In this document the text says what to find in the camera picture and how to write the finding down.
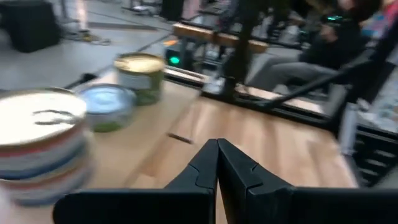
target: gray pants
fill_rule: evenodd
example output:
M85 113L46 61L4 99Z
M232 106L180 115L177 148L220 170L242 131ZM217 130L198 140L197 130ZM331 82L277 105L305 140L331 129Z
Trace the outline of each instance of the gray pants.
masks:
M299 62L297 57L273 57L248 82L254 88L273 91L279 84L286 84L291 80L310 83L327 75L334 75L337 71L305 62Z

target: can lid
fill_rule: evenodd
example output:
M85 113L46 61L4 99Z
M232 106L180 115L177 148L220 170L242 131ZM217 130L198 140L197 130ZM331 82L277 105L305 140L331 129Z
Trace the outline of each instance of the can lid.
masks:
M114 66L118 69L129 72L151 73L163 70L165 62L163 59L155 55L134 53L121 55L115 60Z
M20 146L63 133L84 118L85 102L58 88L0 95L0 146Z
M108 114L123 110L133 104L132 92L118 85L95 85L80 92L87 104L87 112Z

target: green light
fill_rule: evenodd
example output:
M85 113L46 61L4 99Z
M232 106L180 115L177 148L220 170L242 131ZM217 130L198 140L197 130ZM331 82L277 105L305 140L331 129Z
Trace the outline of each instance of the green light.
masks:
M180 63L180 59L178 57L171 57L170 58L170 63L178 64L178 63Z

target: concrete floor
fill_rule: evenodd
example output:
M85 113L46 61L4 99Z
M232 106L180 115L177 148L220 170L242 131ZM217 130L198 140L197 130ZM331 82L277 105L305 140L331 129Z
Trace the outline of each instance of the concrete floor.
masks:
M52 0L56 14L59 14L58 1ZM0 89L15 90L42 86L63 87L75 81L82 73L99 72L109 68L117 54L135 52L149 46L144 52L163 55L164 46L160 39L170 35L172 26L154 17L135 16L132 12L122 12L121 6L128 2L103 3L97 0L85 1L86 12L77 13L75 0L67 0L69 16L74 19L90 22L108 22L118 24L144 24L156 27L155 32L136 30L90 29L102 38L110 39L109 46L91 45L72 40L63 40L60 45L23 54L13 50L8 43L7 35L0 31ZM192 17L192 8L185 13ZM259 70L269 57L297 55L296 50L282 47L271 47L266 54L258 56L252 66L250 75ZM393 172L381 187L398 187L398 171Z

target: seated person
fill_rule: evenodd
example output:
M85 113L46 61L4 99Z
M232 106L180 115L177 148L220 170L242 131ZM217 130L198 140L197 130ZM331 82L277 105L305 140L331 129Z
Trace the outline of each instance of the seated person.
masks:
M335 74L364 49L369 37L361 35L359 23L371 17L381 4L382 0L338 0L339 10L351 18L349 22L336 28L323 25L310 48L298 57L270 58L248 85L273 91L291 80L312 82Z

